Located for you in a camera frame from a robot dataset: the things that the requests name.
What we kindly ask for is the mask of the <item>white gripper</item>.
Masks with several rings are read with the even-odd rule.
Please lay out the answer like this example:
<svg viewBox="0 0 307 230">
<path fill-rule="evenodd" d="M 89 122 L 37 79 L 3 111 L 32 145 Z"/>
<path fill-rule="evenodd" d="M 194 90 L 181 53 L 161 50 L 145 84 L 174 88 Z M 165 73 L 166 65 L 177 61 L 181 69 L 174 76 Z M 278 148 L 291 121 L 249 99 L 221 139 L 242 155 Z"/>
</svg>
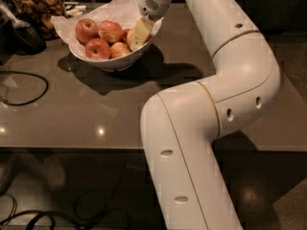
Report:
<svg viewBox="0 0 307 230">
<path fill-rule="evenodd" d="M 162 18 L 169 9 L 172 0 L 138 0 L 140 16 L 136 20 L 130 48 L 133 51 L 141 48 L 152 34 L 153 20 Z"/>
</svg>

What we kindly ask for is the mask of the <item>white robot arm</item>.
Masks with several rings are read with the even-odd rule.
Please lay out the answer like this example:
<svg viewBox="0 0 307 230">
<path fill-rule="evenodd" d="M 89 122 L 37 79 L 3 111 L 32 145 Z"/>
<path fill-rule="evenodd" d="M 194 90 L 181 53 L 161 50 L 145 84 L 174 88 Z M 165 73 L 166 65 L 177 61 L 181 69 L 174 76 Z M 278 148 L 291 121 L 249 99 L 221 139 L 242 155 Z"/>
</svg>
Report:
<svg viewBox="0 0 307 230">
<path fill-rule="evenodd" d="M 162 18 L 172 0 L 139 0 Z M 165 89 L 144 105 L 141 138 L 167 230 L 243 230 L 212 150 L 259 119 L 280 71 L 266 39 L 235 0 L 185 0 L 215 75 Z"/>
</svg>

